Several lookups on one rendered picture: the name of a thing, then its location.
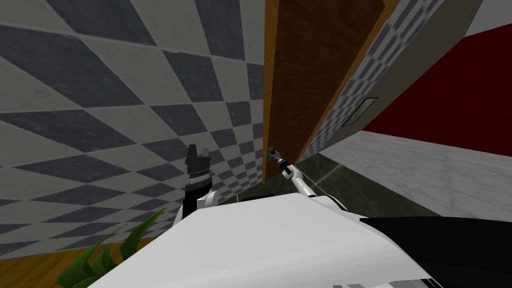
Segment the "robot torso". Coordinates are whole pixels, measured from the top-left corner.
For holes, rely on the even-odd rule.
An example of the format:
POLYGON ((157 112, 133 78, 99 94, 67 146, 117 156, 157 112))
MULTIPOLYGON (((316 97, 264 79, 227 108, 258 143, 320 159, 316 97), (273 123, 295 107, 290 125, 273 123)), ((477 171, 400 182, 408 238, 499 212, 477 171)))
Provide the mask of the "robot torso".
POLYGON ((299 193, 203 208, 89 288, 371 288, 429 278, 362 220, 299 193))

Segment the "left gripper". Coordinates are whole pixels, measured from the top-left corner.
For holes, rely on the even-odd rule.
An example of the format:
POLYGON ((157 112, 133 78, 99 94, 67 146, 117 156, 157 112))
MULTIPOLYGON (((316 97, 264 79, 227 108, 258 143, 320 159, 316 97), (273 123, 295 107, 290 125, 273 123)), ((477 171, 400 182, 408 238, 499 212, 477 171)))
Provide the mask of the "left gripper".
POLYGON ((209 149, 203 148, 201 156, 197 156, 197 146, 189 145, 185 164, 187 174, 196 174, 208 171, 211 164, 209 149))

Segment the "grey framed wall panel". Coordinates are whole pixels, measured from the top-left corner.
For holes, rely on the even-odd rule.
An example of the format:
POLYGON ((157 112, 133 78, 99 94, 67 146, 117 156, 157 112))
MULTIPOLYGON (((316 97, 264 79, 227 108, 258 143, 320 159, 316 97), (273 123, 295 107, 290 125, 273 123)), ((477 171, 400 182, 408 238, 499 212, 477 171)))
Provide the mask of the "grey framed wall panel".
POLYGON ((365 98, 345 121, 342 127, 354 124, 377 99, 377 97, 365 98))

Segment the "green potted plant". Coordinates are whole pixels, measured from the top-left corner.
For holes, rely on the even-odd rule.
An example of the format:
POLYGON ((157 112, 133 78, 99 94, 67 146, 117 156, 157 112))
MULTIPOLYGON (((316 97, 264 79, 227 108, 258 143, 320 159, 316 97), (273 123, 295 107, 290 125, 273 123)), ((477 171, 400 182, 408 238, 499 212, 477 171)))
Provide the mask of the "green potted plant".
MULTIPOLYGON (((123 260, 127 260, 138 251, 138 244, 146 234, 147 229, 165 210, 165 208, 162 208, 155 212, 130 233, 120 247, 121 258, 123 260)), ((114 263, 111 257, 110 244, 101 250, 91 263, 88 263, 88 260, 94 250, 109 237, 111 237, 111 234, 107 235, 73 259, 61 273, 55 284, 62 288, 87 288, 102 278, 102 276, 116 268, 117 264, 114 263)))

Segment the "brown wooden door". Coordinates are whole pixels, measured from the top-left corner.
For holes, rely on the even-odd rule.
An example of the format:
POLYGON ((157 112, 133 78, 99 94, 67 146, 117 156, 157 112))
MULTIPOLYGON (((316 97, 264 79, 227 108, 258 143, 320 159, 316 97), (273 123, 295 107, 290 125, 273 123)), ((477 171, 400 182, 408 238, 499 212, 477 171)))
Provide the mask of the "brown wooden door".
POLYGON ((263 156, 297 164, 399 0, 265 0, 263 156))

